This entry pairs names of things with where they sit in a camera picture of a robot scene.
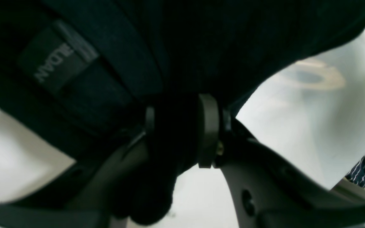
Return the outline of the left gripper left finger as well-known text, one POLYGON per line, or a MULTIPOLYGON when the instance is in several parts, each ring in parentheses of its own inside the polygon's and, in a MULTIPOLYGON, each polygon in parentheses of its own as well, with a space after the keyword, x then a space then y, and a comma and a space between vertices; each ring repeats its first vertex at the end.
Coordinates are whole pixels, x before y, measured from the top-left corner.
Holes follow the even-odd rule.
POLYGON ((148 106, 145 128, 110 155, 86 157, 38 191, 0 203, 2 228, 124 228, 112 222, 111 198, 121 182, 149 161, 146 136, 155 125, 155 109, 148 106))

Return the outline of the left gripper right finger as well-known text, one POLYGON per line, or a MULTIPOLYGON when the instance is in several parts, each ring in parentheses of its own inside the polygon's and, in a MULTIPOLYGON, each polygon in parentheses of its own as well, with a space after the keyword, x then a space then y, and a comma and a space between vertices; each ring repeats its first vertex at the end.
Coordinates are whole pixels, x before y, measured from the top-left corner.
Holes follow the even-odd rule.
POLYGON ((241 228, 365 228, 365 200, 324 189, 198 95, 198 165, 218 168, 241 228))

